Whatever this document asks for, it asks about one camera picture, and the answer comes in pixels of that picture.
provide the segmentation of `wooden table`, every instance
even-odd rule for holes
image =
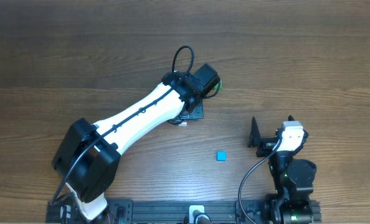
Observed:
[[[370,0],[0,0],[0,222],[43,222],[69,126],[142,99],[184,44],[192,71],[209,63],[224,89],[203,120],[137,141],[107,197],[236,200],[259,160],[252,117],[272,136],[292,114],[310,133],[297,158],[318,166],[323,221],[370,222]],[[265,165],[244,198],[270,192]]]

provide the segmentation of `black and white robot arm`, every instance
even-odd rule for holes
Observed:
[[[174,71],[175,58],[183,48],[192,52],[187,72]],[[52,165],[63,177],[51,201],[54,204],[65,184],[87,222],[104,220],[108,204],[104,191],[113,182],[121,155],[157,125],[191,113],[220,82],[217,72],[204,64],[194,75],[189,73],[194,54],[181,47],[174,58],[172,72],[145,98],[111,118],[90,124],[80,119],[71,125]]]

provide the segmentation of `tabletop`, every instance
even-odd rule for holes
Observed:
[[[69,126],[145,97],[182,45],[192,72],[207,62],[223,89],[204,119],[135,142],[107,197],[234,201],[260,160],[253,116],[273,136],[291,114],[310,134],[296,158],[318,167],[323,221],[370,222],[370,0],[0,0],[0,222],[43,222]],[[242,195],[272,192],[264,165]]]

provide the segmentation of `small blue square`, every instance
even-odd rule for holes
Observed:
[[[225,161],[225,160],[227,160],[227,153],[222,152],[222,151],[218,151],[217,152],[217,161]]]

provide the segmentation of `blue block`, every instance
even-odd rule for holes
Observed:
[[[225,160],[227,160],[227,153],[222,152],[222,151],[218,151],[217,152],[217,161],[225,161]]]

